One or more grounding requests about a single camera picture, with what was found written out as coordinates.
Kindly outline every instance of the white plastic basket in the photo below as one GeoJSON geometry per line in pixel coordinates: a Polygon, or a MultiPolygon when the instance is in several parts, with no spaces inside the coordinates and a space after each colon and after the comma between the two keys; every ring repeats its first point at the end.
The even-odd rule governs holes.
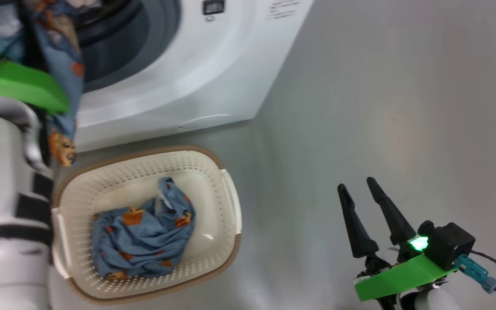
{"type": "Polygon", "coordinates": [[[154,298],[208,280],[233,262],[240,247],[242,216],[233,181],[221,161],[199,147],[157,149],[88,167],[63,182],[55,202],[55,267],[75,292],[97,304],[154,298]],[[93,214],[140,206],[155,196],[157,180],[166,176],[196,210],[183,259],[167,276],[103,279],[91,258],[93,214]]]}

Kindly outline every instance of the blue cloth with dog print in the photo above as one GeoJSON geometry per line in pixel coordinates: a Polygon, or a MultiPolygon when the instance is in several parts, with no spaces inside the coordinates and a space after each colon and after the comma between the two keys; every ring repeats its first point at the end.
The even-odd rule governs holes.
{"type": "Polygon", "coordinates": [[[158,196],[139,208],[100,212],[93,222],[93,264],[108,280],[171,273],[195,228],[191,200],[171,178],[158,180],[158,196]]]}
{"type": "Polygon", "coordinates": [[[68,112],[47,119],[51,157],[63,166],[75,162],[74,135],[85,66],[73,18],[78,10],[66,0],[26,0],[47,68],[68,98],[68,112]]]}

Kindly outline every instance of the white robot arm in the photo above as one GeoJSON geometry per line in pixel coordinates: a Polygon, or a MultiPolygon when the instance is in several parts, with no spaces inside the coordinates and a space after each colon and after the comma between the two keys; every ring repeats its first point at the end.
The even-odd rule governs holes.
{"type": "Polygon", "coordinates": [[[49,308],[51,171],[26,104],[0,96],[0,310],[49,308]]]}

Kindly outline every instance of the black strap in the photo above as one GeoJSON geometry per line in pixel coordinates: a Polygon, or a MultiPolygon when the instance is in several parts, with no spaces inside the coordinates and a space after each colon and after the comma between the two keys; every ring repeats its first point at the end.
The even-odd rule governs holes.
{"type": "Polygon", "coordinates": [[[34,173],[32,192],[51,201],[51,195],[53,194],[53,180],[47,178],[45,175],[34,173]]]}
{"type": "Polygon", "coordinates": [[[16,204],[16,217],[37,220],[51,227],[51,206],[49,202],[19,194],[16,204]]]}
{"type": "Polygon", "coordinates": [[[41,242],[51,247],[53,242],[53,231],[46,228],[20,226],[20,225],[1,225],[0,238],[6,239],[23,239],[35,242],[41,242]]]}

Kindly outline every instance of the washing machine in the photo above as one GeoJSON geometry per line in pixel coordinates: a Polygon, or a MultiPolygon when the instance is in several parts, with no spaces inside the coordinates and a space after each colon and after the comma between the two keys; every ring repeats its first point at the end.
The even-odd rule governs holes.
{"type": "Polygon", "coordinates": [[[81,14],[77,150],[248,120],[313,0],[103,0],[81,14]]]}

